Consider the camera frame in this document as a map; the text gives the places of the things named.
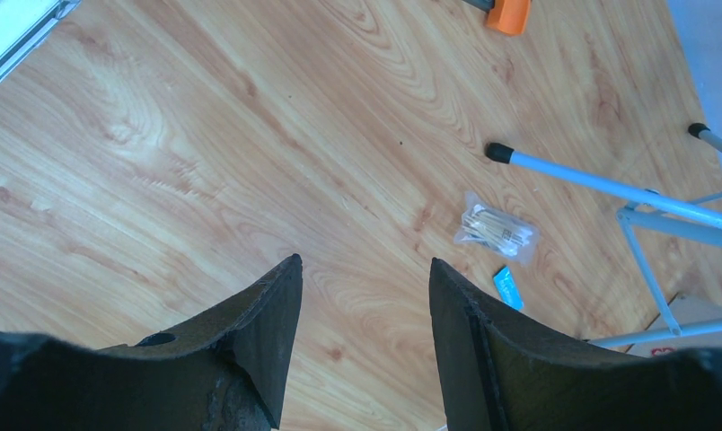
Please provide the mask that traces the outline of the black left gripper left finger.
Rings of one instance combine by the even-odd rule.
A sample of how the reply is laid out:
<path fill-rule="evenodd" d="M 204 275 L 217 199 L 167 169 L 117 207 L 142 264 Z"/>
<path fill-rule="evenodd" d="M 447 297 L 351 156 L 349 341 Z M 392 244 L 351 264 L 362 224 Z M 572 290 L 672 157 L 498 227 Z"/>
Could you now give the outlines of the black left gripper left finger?
<path fill-rule="evenodd" d="M 134 346 L 90 349 L 0 331 L 0 430 L 279 428 L 302 272 L 291 255 Z"/>

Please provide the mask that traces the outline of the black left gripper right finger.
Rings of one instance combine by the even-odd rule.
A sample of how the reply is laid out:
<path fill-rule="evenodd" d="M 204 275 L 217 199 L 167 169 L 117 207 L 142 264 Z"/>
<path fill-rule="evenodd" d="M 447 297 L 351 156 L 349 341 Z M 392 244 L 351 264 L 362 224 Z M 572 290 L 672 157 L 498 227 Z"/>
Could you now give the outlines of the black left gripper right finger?
<path fill-rule="evenodd" d="M 428 283 L 451 430 L 722 430 L 722 348 L 653 358 L 571 338 L 442 259 Z"/>

